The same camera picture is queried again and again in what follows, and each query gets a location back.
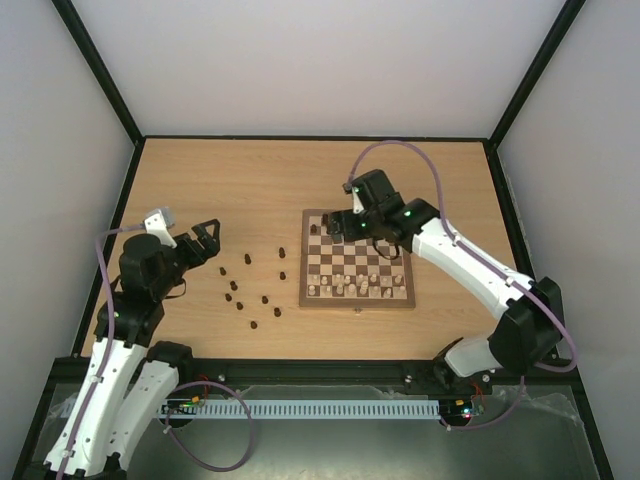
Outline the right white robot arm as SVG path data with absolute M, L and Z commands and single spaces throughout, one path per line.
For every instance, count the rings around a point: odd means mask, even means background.
M 427 201 L 405 202 L 382 170 L 346 186 L 351 208 L 326 213 L 322 224 L 335 241 L 385 240 L 436 265 L 465 287 L 496 320 L 493 332 L 461 338 L 437 356 L 438 384 L 455 392 L 471 376 L 504 369 L 518 376 L 539 368 L 562 338 L 560 287 L 517 272 L 467 241 Z

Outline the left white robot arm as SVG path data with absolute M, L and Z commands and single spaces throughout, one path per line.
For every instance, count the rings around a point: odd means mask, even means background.
M 119 274 L 107 282 L 95 342 L 73 409 L 45 459 L 26 479 L 124 479 L 133 453 L 163 400 L 192 374 L 190 347 L 152 341 L 163 302 L 187 271 L 220 251 L 216 219 L 172 236 L 163 209 L 130 227 Z

